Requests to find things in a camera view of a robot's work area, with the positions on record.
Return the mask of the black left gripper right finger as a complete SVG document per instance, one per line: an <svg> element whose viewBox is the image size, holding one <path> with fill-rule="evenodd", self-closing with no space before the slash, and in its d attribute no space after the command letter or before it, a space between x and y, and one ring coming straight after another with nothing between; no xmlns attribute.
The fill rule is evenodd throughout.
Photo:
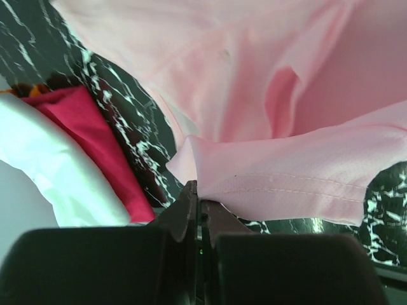
<svg viewBox="0 0 407 305"><path fill-rule="evenodd" d="M385 304L365 251L344 234L258 234L203 200L206 304Z"/></svg>

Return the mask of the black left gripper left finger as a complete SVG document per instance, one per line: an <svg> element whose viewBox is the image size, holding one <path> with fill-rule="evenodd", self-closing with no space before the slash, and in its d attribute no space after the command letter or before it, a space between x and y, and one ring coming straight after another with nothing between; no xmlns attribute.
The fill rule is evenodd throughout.
<svg viewBox="0 0 407 305"><path fill-rule="evenodd" d="M1 266L2 304L196 304L197 184L145 226L35 229Z"/></svg>

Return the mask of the pink t shirt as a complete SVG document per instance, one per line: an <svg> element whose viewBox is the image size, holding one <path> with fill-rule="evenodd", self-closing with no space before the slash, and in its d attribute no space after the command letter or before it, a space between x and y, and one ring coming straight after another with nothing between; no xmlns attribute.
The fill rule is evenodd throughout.
<svg viewBox="0 0 407 305"><path fill-rule="evenodd" d="M198 197L359 226L406 159L405 1L53 1L157 103Z"/></svg>

